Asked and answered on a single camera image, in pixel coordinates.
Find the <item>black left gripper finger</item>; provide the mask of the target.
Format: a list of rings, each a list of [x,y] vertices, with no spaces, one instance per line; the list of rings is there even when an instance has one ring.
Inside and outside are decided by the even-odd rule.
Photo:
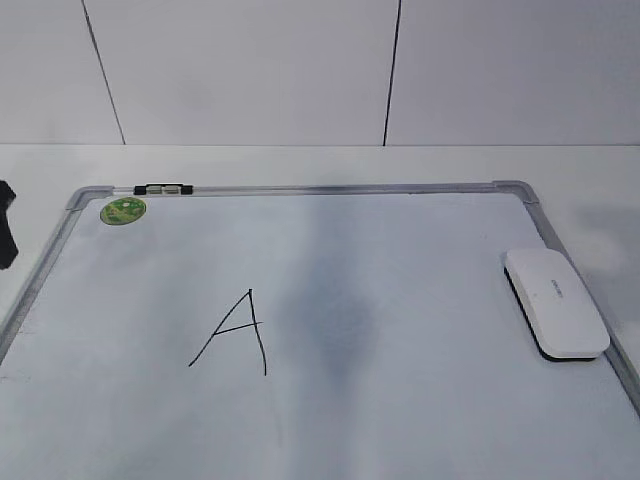
[[[13,238],[9,222],[8,209],[16,198],[16,194],[5,180],[0,181],[0,268],[8,269],[19,250]]]

